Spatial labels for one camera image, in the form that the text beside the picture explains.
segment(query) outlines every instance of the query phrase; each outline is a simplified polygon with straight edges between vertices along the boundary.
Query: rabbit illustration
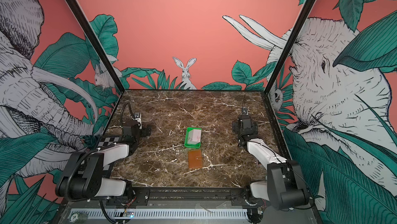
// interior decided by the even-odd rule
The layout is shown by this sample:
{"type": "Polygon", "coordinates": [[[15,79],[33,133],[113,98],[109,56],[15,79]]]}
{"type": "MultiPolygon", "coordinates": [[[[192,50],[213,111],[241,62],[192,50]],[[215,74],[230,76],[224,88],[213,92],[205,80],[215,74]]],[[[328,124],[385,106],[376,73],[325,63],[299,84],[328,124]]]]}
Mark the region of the rabbit illustration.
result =
{"type": "Polygon", "coordinates": [[[192,82],[190,82],[190,73],[189,73],[189,67],[191,67],[195,62],[196,62],[196,58],[191,58],[189,59],[186,67],[183,66],[182,61],[180,61],[178,58],[172,57],[176,63],[176,65],[182,69],[182,84],[181,85],[185,85],[185,87],[183,89],[197,89],[192,82]]]}
{"type": "MultiPolygon", "coordinates": [[[[113,64],[114,62],[117,61],[117,58],[107,54],[108,60],[113,64]]],[[[114,71],[116,72],[117,77],[122,77],[121,71],[119,71],[116,67],[113,66],[114,71]]],[[[96,86],[102,86],[103,88],[107,87],[115,87],[115,83],[110,76],[110,74],[107,72],[107,69],[105,65],[102,63],[102,61],[99,62],[99,66],[95,66],[95,85],[96,86]]]]}

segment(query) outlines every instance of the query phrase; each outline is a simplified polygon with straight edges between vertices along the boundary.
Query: brown marble surface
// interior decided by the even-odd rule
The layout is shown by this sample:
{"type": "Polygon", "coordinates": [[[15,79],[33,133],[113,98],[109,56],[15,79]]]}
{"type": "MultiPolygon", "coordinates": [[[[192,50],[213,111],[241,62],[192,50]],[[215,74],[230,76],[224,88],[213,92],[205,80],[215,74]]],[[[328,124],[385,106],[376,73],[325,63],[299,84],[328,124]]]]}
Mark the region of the brown marble surface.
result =
{"type": "MultiPolygon", "coordinates": [[[[134,186],[152,187],[246,187],[263,180],[266,170],[237,146],[231,122],[245,106],[259,123],[259,135],[277,152],[273,132],[259,92],[126,91],[106,134],[121,134],[120,111],[129,101],[141,112],[143,125],[152,134],[142,138],[135,153],[118,161],[111,178],[127,179],[134,186]],[[200,127],[203,168],[189,169],[184,146],[186,128],[200,127]]],[[[129,118],[128,111],[124,120],[129,118]]]]}

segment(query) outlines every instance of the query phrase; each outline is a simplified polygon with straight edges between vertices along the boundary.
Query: green tray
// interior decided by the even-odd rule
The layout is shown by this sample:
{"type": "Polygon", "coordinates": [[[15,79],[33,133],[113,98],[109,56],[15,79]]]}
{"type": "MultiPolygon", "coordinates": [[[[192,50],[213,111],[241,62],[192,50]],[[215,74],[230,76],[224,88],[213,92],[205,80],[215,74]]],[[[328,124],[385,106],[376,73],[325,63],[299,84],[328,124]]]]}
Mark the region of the green tray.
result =
{"type": "Polygon", "coordinates": [[[201,147],[201,142],[199,142],[199,143],[197,143],[197,144],[195,144],[195,145],[192,145],[192,144],[188,144],[188,143],[187,143],[187,136],[188,136],[189,132],[190,132],[191,130],[193,130],[193,129],[200,129],[200,130],[201,130],[201,128],[198,128],[198,127],[188,127],[188,128],[187,128],[187,130],[186,130],[186,136],[185,136],[185,147],[189,147],[189,148],[200,148],[200,147],[201,147]]]}

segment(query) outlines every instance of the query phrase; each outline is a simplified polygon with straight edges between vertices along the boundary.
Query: rabbit ear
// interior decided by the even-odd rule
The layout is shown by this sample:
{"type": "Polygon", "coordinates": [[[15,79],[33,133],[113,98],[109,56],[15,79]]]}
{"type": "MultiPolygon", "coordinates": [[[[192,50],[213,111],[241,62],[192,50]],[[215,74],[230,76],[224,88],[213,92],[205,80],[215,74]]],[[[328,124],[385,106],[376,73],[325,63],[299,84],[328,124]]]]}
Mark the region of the rabbit ear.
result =
{"type": "Polygon", "coordinates": [[[186,68],[191,67],[196,62],[196,60],[197,60],[196,58],[189,59],[189,62],[187,63],[186,68]]]}
{"type": "Polygon", "coordinates": [[[99,66],[98,66],[98,65],[95,66],[95,73],[96,73],[96,74],[100,74],[100,72],[99,72],[99,66]]]}
{"type": "Polygon", "coordinates": [[[177,65],[179,68],[181,68],[181,69],[185,68],[185,67],[183,66],[182,61],[180,61],[178,58],[175,58],[175,57],[172,57],[172,58],[174,59],[176,65],[177,65]]]}

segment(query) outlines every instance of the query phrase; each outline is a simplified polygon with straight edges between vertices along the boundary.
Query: robotic arm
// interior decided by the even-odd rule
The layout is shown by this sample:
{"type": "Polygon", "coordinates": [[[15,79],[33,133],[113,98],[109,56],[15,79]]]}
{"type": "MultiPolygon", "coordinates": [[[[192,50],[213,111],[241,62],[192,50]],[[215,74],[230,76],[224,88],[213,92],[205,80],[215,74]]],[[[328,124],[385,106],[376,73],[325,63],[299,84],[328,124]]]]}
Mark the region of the robotic arm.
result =
{"type": "Polygon", "coordinates": [[[267,169],[267,182],[251,183],[253,197],[270,201],[277,210],[308,204],[311,194],[300,165],[281,157],[265,144],[258,136],[258,124],[252,122],[247,108],[242,108],[237,121],[232,123],[232,129],[238,135],[239,146],[254,155],[267,169]]]}

